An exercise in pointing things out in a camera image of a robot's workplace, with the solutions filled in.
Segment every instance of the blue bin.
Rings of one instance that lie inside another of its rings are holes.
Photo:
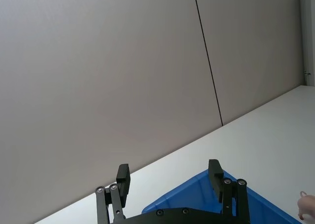
[[[224,176],[236,181],[227,172],[224,172]],[[247,188],[247,193],[252,224],[300,224],[299,221],[251,189]],[[233,200],[233,202],[233,215],[235,215],[235,201]],[[212,189],[208,170],[199,173],[166,193],[143,209],[142,213],[148,213],[157,209],[183,207],[220,213],[221,204],[218,202]]]

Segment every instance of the white table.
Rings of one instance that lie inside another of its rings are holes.
[[[126,217],[206,170],[208,159],[298,219],[299,192],[315,194],[315,88],[300,86],[132,173]],[[96,224],[95,194],[37,222],[56,223]]]

